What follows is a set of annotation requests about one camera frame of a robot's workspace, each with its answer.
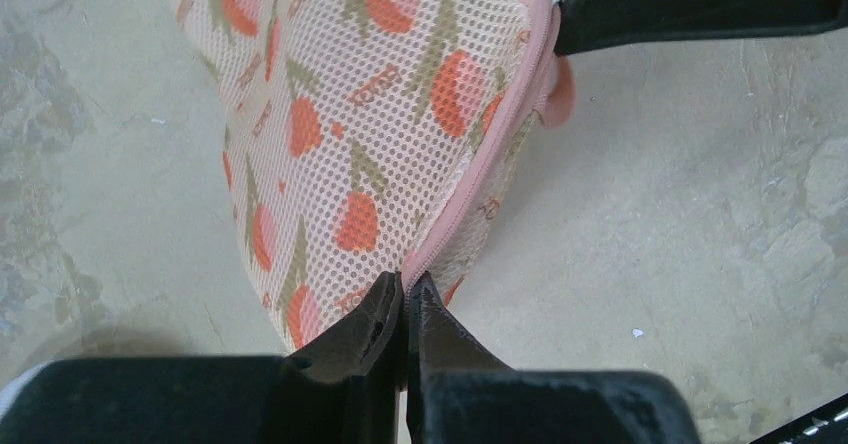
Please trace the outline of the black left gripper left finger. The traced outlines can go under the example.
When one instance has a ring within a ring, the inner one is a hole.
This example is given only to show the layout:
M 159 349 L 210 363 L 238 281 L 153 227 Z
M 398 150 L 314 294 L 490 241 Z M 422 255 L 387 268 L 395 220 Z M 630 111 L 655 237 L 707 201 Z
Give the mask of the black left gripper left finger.
M 383 273 L 287 355 L 50 362 L 1 418 L 5 443 L 392 443 L 403 289 Z

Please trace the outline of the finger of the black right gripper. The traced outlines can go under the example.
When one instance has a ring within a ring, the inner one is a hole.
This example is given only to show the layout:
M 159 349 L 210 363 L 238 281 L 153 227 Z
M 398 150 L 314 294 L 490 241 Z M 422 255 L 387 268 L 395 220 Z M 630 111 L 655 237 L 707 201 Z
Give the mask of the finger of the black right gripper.
M 558 56 L 635 43 L 817 35 L 847 0 L 559 0 Z

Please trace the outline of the floral mesh laundry bag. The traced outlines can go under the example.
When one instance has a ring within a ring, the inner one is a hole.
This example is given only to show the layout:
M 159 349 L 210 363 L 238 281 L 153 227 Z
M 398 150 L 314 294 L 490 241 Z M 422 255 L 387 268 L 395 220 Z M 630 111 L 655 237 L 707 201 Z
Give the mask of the floral mesh laundry bag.
M 444 302 L 535 126 L 573 105 L 564 0 L 167 0 L 214 79 L 252 285 L 293 352 L 384 272 Z

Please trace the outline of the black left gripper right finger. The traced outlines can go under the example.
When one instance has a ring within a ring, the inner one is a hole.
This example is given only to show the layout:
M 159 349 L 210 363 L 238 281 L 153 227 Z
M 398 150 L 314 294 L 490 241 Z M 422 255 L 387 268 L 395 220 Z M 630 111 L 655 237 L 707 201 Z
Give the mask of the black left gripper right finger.
M 406 423 L 414 443 L 698 443 L 666 378 L 516 370 L 450 313 L 429 273 L 407 299 Z

